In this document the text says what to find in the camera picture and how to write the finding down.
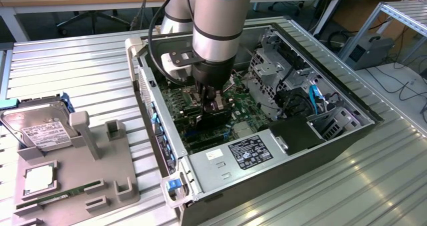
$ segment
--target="motherboard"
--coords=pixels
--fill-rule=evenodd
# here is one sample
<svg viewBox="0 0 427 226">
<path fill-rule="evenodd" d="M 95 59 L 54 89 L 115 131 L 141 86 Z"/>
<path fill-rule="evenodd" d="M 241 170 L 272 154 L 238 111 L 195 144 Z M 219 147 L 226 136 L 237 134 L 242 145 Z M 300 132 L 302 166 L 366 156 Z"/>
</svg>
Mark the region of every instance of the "motherboard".
<svg viewBox="0 0 427 226">
<path fill-rule="evenodd" d="M 225 122 L 218 126 L 203 129 L 198 129 L 195 123 L 202 113 L 197 86 L 171 89 L 166 82 L 159 84 L 181 139 L 191 154 L 254 134 L 272 122 L 245 82 L 240 73 L 232 76 L 224 92 L 225 98 L 233 102 L 229 115 L 225 114 Z"/>
</svg>

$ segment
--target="warning label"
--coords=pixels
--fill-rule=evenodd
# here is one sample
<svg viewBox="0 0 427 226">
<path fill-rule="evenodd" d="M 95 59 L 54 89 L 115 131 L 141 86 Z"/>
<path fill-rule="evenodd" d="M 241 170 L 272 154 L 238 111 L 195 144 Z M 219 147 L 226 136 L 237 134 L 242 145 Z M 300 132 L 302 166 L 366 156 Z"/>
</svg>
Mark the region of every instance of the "warning label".
<svg viewBox="0 0 427 226">
<path fill-rule="evenodd" d="M 258 135 L 229 145 L 229 148 L 244 170 L 274 158 Z"/>
<path fill-rule="evenodd" d="M 71 141 L 62 122 L 50 122 L 27 127 L 23 128 L 22 131 L 41 149 Z"/>
</svg>

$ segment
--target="slotted metal surface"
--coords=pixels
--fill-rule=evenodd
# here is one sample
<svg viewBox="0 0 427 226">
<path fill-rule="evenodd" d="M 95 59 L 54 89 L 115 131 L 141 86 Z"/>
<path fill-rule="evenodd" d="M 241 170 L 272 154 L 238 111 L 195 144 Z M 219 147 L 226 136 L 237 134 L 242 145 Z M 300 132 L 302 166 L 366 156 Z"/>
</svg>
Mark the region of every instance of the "slotted metal surface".
<svg viewBox="0 0 427 226">
<path fill-rule="evenodd" d="M 277 17 L 250 20 L 248 25 L 270 22 L 280 23 L 305 45 L 385 123 L 333 162 L 203 225 L 426 224 L 426 139 L 298 24 Z M 18 43 L 14 49 L 9 98 L 35 98 L 65 90 L 77 110 L 89 110 L 91 126 L 119 119 L 127 127 L 141 201 L 81 225 L 179 224 L 161 192 L 161 172 L 126 69 L 125 40 L 146 34 Z M 0 224 L 9 225 L 18 154 L 14 137 L 5 130 L 2 135 Z"/>
<path fill-rule="evenodd" d="M 425 1 L 386 2 L 381 10 L 427 37 L 427 3 Z"/>
</svg>

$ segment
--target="hard drive label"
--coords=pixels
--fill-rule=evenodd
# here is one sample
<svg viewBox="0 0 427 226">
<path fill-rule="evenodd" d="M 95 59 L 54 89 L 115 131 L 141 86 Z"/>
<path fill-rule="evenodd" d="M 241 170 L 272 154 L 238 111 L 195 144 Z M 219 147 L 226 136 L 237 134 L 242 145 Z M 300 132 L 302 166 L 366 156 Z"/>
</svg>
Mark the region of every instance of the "hard drive label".
<svg viewBox="0 0 427 226">
<path fill-rule="evenodd" d="M 22 129 L 38 148 L 43 149 L 71 141 L 62 122 L 50 122 Z"/>
<path fill-rule="evenodd" d="M 274 158 L 261 137 L 257 135 L 229 145 L 241 169 L 248 170 Z"/>
</svg>

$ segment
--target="hard drive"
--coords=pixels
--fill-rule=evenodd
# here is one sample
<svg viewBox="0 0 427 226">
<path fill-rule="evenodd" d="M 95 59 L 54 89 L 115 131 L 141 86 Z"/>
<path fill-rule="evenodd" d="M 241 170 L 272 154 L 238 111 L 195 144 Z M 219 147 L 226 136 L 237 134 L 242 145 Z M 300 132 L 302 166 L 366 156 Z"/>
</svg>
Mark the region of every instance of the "hard drive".
<svg viewBox="0 0 427 226">
<path fill-rule="evenodd" d="M 0 101 L 0 122 L 21 142 L 21 148 L 47 152 L 73 145 L 79 133 L 70 125 L 75 112 L 66 93 L 38 99 Z"/>
</svg>

